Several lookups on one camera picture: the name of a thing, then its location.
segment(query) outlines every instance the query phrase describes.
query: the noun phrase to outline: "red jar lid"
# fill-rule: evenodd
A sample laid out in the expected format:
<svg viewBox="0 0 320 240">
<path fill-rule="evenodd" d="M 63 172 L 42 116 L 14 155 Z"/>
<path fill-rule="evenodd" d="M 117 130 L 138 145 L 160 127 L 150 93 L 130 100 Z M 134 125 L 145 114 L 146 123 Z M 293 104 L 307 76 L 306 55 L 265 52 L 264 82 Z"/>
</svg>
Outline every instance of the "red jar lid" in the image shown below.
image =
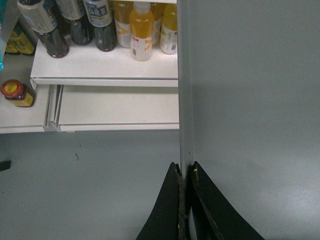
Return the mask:
<svg viewBox="0 0 320 240">
<path fill-rule="evenodd" d="M 10 79 L 1 86 L 1 93 L 8 98 L 18 97 L 24 89 L 21 82 L 15 79 Z"/>
</svg>

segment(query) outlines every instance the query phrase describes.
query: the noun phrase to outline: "bottle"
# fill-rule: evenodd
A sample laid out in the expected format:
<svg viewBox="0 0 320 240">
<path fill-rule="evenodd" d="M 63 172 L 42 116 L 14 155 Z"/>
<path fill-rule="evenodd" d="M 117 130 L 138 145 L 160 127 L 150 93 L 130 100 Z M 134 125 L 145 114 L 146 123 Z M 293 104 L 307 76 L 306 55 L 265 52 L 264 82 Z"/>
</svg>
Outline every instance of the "bottle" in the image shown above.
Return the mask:
<svg viewBox="0 0 320 240">
<path fill-rule="evenodd" d="M 160 47 L 166 54 L 175 54 L 178 49 L 177 4 L 169 3 L 164 10 Z"/>
<path fill-rule="evenodd" d="M 17 5 L 51 57 L 62 58 L 68 54 L 69 45 L 57 28 L 57 20 L 46 0 L 18 0 Z"/>
<path fill-rule="evenodd" d="M 82 0 L 56 0 L 64 17 L 72 41 L 77 45 L 89 44 L 94 36 Z"/>
<path fill-rule="evenodd" d="M 163 3 L 152 2 L 150 4 L 150 10 L 153 14 L 154 24 L 153 24 L 153 37 L 152 44 L 155 45 L 160 39 L 160 28 L 162 24 L 162 8 Z"/>
<path fill-rule="evenodd" d="M 130 48 L 130 13 L 134 9 L 132 1 L 115 1 L 114 20 L 118 43 L 124 48 Z"/>
<path fill-rule="evenodd" d="M 29 36 L 23 31 L 22 26 L 18 22 L 14 27 L 14 30 L 11 34 L 12 41 L 15 44 L 15 47 L 18 51 L 26 56 L 34 56 L 36 53 L 36 47 L 33 44 Z"/>
<path fill-rule="evenodd" d="M 149 2 L 135 1 L 130 14 L 131 56 L 138 61 L 146 61 L 152 55 L 154 16 Z"/>
<path fill-rule="evenodd" d="M 96 47 L 109 52 L 117 45 L 115 20 L 106 0 L 84 0 L 86 14 L 94 26 Z"/>
<path fill-rule="evenodd" d="M 12 40 L 12 37 L 9 38 L 6 46 L 5 46 L 5 54 L 10 54 L 10 55 L 20 55 L 19 50 L 17 49 L 17 46 L 15 42 Z"/>
</svg>

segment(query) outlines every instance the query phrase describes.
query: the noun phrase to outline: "white shelf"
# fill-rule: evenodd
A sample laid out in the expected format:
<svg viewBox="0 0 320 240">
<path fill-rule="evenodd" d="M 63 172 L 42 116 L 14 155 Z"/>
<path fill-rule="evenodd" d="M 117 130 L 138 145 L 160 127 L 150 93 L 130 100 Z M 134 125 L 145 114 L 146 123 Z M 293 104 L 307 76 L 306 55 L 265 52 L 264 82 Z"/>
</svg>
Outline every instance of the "white shelf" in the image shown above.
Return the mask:
<svg viewBox="0 0 320 240">
<path fill-rule="evenodd" d="M 131 1 L 131 2 L 134 2 L 134 1 L 138 1 L 138 2 L 152 2 L 152 3 L 164 3 L 164 4 L 176 4 L 177 3 L 177 0 L 128 0 L 128 1 Z"/>
<path fill-rule="evenodd" d="M 119 44 L 113 51 L 102 52 L 95 40 L 86 46 L 67 39 L 70 49 L 63 58 L 49 56 L 39 41 L 31 78 L 36 84 L 177 87 L 178 56 L 161 51 L 159 43 L 148 61 L 136 61 L 130 50 Z"/>
<path fill-rule="evenodd" d="M 177 87 L 63 86 L 61 131 L 179 129 Z"/>
<path fill-rule="evenodd" d="M 30 86 L 33 57 L 5 55 L 4 70 L 0 71 L 0 85 L 17 79 Z M 0 93 L 0 134 L 44 132 L 47 123 L 50 86 L 39 86 L 32 107 L 16 107 Z"/>
</svg>

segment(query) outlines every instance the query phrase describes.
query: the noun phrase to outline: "glass jar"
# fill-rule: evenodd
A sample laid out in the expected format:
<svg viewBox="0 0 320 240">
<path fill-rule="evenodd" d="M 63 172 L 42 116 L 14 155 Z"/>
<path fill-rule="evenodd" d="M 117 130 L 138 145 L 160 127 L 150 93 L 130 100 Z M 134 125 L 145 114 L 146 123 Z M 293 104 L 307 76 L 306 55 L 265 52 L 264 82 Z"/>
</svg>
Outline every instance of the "glass jar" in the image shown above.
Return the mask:
<svg viewBox="0 0 320 240">
<path fill-rule="evenodd" d="M 1 93 L 5 99 L 17 107 L 31 107 L 34 104 L 35 96 L 27 85 L 18 80 L 10 79 L 1 86 Z"/>
</svg>

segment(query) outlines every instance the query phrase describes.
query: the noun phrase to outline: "yellow drink bottle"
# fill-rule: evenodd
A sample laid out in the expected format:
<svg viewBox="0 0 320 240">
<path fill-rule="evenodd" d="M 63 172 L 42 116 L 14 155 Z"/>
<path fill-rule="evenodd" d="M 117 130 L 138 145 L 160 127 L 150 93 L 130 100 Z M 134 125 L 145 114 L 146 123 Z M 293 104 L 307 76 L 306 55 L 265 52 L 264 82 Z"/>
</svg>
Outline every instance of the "yellow drink bottle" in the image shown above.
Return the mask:
<svg viewBox="0 0 320 240">
<path fill-rule="evenodd" d="M 161 50 L 166 54 L 175 54 L 178 50 L 177 4 L 168 4 L 164 10 L 160 39 Z"/>
<path fill-rule="evenodd" d="M 114 1 L 114 19 L 118 43 L 124 48 L 130 48 L 130 13 L 134 9 L 132 1 Z"/>
<path fill-rule="evenodd" d="M 132 34 L 131 56 L 138 61 L 146 61 L 152 55 L 154 16 L 150 11 L 150 2 L 134 2 L 130 14 L 130 32 Z"/>
<path fill-rule="evenodd" d="M 160 28 L 162 24 L 162 11 L 164 3 L 151 2 L 150 10 L 153 14 L 154 24 L 153 24 L 153 40 L 152 44 L 155 45 L 160 39 Z"/>
</svg>

